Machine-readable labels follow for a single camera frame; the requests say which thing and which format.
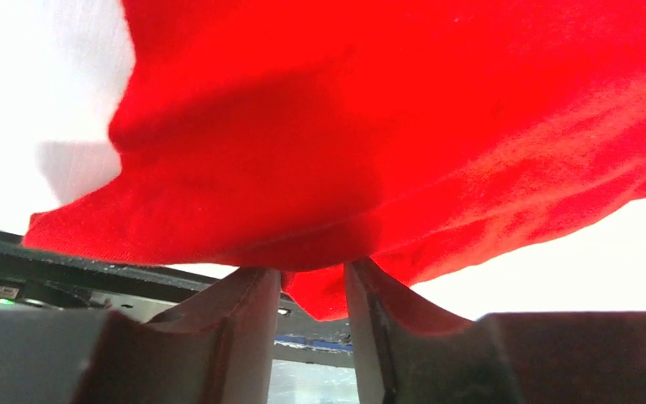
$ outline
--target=red t-shirt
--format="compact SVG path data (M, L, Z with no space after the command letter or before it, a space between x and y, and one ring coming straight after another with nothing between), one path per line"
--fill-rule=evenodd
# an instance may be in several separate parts
M123 4L122 173L28 247L278 268L330 320L347 260L414 284L646 197L646 0Z

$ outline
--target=white background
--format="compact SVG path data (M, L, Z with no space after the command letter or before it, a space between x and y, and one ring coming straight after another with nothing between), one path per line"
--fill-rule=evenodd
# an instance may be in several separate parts
M0 230L23 234L32 212L117 174L106 129L133 63L117 0L0 0ZM646 200L571 236L414 289L470 317L646 310Z

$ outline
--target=red cloth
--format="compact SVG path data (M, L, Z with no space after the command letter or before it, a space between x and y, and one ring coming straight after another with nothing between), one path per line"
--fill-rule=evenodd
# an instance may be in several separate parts
M330 320L346 260L414 284L646 197L646 0L123 3L122 173L28 247L293 271Z

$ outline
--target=green led light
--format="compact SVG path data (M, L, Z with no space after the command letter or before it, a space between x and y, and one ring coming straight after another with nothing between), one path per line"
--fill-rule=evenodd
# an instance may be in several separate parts
M0 305L15 305L12 300L9 299L0 299Z

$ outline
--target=white fabric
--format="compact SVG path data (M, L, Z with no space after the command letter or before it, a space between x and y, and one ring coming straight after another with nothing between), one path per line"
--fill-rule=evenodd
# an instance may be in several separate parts
M32 212L117 175L106 132L134 64L131 48L117 0L0 0L0 230L23 233ZM646 310L646 200L561 240L414 289L471 317Z

